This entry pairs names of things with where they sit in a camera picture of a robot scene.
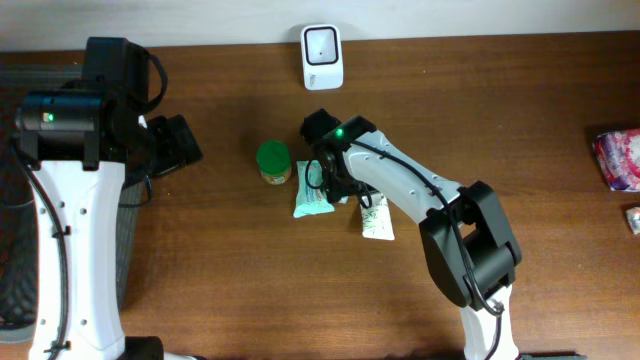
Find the teal wipes packet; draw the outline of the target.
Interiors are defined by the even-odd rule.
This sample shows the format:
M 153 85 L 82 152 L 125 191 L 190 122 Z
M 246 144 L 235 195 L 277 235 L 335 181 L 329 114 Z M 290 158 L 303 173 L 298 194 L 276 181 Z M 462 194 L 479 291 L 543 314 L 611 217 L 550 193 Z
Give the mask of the teal wipes packet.
M 317 160 L 297 161 L 298 193 L 296 195 L 294 218 L 334 212 L 334 206 L 327 201 L 320 188 L 323 181 L 322 167 Z

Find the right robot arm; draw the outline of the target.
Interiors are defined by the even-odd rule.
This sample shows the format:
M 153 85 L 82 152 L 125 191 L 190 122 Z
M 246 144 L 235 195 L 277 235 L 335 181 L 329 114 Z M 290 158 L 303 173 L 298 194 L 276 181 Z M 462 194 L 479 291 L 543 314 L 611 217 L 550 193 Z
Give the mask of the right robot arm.
M 429 274 L 460 310 L 465 358 L 523 358 L 510 316 L 522 252 L 496 192 L 430 171 L 360 115 L 342 122 L 320 109 L 304 118 L 300 134 L 321 167 L 308 184 L 329 202 L 355 196 L 369 209 L 380 194 L 418 225 Z

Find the green bottle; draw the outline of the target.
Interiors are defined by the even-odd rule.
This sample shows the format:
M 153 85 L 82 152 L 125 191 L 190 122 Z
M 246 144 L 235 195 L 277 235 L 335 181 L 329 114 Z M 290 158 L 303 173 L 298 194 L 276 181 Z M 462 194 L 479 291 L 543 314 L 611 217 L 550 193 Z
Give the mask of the green bottle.
M 261 144 L 256 161 L 262 178 L 271 185 L 284 184 L 291 175 L 290 153 L 283 142 L 270 140 Z

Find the white tube with cork cap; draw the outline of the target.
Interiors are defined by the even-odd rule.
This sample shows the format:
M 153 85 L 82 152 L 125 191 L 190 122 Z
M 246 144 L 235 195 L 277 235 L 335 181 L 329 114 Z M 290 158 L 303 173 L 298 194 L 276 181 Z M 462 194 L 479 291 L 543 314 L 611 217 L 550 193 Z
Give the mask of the white tube with cork cap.
M 371 206 L 360 206 L 362 216 L 362 235 L 374 240 L 393 241 L 395 235 L 391 221 L 387 198 L 381 193 L 371 195 Z

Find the orange snack packet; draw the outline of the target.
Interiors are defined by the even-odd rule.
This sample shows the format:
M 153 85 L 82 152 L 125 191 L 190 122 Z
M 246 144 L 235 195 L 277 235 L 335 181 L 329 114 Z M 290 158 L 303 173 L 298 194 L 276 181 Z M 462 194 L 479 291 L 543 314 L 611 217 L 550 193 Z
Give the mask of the orange snack packet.
M 640 207 L 632 207 L 625 211 L 629 227 L 634 235 L 640 234 Z

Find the red purple tissue pack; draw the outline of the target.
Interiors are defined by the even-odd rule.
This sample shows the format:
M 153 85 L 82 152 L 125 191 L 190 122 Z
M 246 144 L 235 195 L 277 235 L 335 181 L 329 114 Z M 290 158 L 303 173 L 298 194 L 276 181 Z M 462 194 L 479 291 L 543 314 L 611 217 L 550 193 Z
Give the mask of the red purple tissue pack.
M 601 134 L 593 149 L 612 191 L 639 192 L 639 129 Z

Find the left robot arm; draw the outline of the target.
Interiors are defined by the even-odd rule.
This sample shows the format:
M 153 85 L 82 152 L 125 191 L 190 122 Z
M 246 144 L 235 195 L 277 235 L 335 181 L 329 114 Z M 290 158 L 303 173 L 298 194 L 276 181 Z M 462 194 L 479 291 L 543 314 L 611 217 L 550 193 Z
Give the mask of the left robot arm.
M 32 359 L 163 359 L 155 336 L 126 336 L 116 294 L 124 189 L 199 161 L 185 119 L 155 116 L 159 59 L 124 38 L 88 40 L 79 79 L 33 91 L 12 143 L 35 197 L 38 304 Z

